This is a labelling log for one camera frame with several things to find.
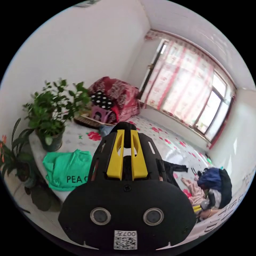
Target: curtain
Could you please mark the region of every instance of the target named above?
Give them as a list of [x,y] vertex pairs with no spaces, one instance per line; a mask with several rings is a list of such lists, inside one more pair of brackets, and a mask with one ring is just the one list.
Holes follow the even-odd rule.
[[[152,33],[146,39],[155,39]],[[142,102],[193,125],[212,89],[214,64],[202,51],[169,36],[142,95]]]

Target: camera lens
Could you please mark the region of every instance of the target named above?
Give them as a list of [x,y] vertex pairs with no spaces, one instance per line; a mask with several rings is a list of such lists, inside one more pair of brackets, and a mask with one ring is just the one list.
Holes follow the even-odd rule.
[[143,215],[144,222],[149,226],[155,226],[163,221],[163,212],[158,208],[148,209]]
[[91,211],[90,218],[97,225],[106,225],[110,222],[110,212],[104,208],[95,208]]

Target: green t-shirt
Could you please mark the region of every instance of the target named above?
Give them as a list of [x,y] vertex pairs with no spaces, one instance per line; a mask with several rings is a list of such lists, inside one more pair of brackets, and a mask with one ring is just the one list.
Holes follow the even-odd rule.
[[43,165],[47,171],[49,187],[59,191],[72,191],[86,183],[91,161],[91,153],[79,149],[73,153],[47,153]]

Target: label sticker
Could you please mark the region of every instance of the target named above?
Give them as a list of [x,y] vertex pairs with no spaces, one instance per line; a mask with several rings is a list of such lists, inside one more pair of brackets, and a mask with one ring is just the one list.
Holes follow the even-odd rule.
[[136,250],[137,231],[114,231],[114,249],[116,250]]

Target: yellow plastic part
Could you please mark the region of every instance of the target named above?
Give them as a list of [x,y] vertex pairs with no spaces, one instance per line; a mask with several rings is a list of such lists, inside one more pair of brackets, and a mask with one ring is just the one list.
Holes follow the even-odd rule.
[[109,178],[117,178],[122,180],[124,138],[125,138],[125,131],[117,130],[117,136],[115,138],[114,147],[112,150],[109,166],[107,169],[107,176]]
[[146,178],[148,175],[147,166],[139,141],[139,135],[138,132],[135,130],[131,130],[131,171],[133,180],[139,178]]
[[197,205],[197,206],[193,206],[193,210],[194,210],[194,212],[196,213],[196,212],[202,210],[202,208],[201,208],[200,205]]

